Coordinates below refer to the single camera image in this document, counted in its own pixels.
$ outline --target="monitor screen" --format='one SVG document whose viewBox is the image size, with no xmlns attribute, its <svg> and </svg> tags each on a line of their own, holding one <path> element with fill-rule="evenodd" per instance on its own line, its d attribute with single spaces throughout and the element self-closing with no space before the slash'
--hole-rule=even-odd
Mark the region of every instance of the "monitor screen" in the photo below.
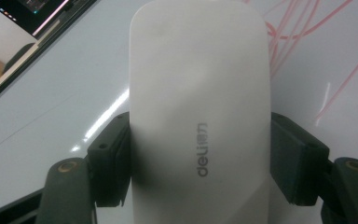
<svg viewBox="0 0 358 224">
<path fill-rule="evenodd" d="M 38 38 L 69 0 L 0 0 L 0 12 Z"/>
</svg>

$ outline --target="white surface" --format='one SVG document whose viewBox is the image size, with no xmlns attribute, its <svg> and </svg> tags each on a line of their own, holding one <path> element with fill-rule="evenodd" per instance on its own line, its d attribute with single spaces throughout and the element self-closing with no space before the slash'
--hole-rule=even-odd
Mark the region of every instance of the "white surface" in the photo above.
<svg viewBox="0 0 358 224">
<path fill-rule="evenodd" d="M 17 51 L 36 40 L 0 12 L 0 61 L 7 63 Z"/>
<path fill-rule="evenodd" d="M 109 120 L 129 109 L 128 101 L 121 106 L 114 102 L 129 84 L 131 18 L 146 2 L 98 2 L 0 97 L 0 206 L 41 188 L 56 161 L 84 156 L 101 129 L 87 142 L 83 139 L 101 115 Z M 250 1 L 250 5 L 263 15 L 279 2 Z M 310 26 L 344 2 L 320 1 Z M 265 20 L 277 28 L 289 3 L 276 7 Z M 290 29 L 282 33 L 290 35 Z M 356 64 L 358 1 L 350 1 L 298 42 L 271 82 L 272 110 L 330 146 L 331 160 L 358 158 L 358 70 L 316 122 Z M 130 199 L 124 208 L 98 212 L 100 223 L 132 223 Z M 321 223 L 319 214 L 320 206 L 287 204 L 272 185 L 269 223 Z"/>
<path fill-rule="evenodd" d="M 152 2 L 132 20 L 130 50 L 135 223 L 267 223 L 260 15 L 238 2 Z"/>
</svg>

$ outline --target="deli logo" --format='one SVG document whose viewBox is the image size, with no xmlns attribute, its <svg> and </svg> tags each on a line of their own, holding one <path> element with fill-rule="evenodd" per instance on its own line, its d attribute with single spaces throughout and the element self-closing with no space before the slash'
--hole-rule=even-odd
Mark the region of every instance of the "deli logo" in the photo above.
<svg viewBox="0 0 358 224">
<path fill-rule="evenodd" d="M 199 176 L 205 177 L 208 175 L 208 124 L 199 123 L 197 127 L 197 156 L 198 166 L 197 172 Z"/>
</svg>

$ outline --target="white desk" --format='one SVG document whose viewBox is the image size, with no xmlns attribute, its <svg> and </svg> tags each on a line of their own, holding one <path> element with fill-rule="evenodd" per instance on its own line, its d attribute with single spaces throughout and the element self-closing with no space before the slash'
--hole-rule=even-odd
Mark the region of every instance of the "white desk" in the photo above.
<svg viewBox="0 0 358 224">
<path fill-rule="evenodd" d="M 97 2 L 0 96 L 0 207 L 42 188 L 56 161 L 84 157 L 102 128 L 94 134 L 89 130 L 102 115 L 110 120 L 128 111 L 127 100 L 121 105 L 115 101 L 120 95 L 126 98 L 128 88 L 131 17 L 146 2 Z M 277 2 L 250 4 L 263 14 Z M 266 16 L 275 28 L 289 2 Z M 344 2 L 321 1 L 311 25 Z M 353 1 L 302 37 L 271 81 L 273 111 L 330 146 L 331 160 L 358 158 L 358 70 L 316 117 L 357 64 L 358 1 Z M 98 213 L 99 223 L 132 223 L 131 195 L 124 208 Z M 272 184 L 269 223 L 320 223 L 319 214 L 320 202 L 294 207 Z"/>
</svg>

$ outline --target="computer monitor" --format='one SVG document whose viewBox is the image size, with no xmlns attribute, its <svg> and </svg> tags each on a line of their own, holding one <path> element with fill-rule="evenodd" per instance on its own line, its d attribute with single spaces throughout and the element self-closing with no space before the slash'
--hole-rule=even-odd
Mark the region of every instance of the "computer monitor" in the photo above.
<svg viewBox="0 0 358 224">
<path fill-rule="evenodd" d="M 0 0 L 0 12 L 38 38 L 70 0 Z"/>
</svg>

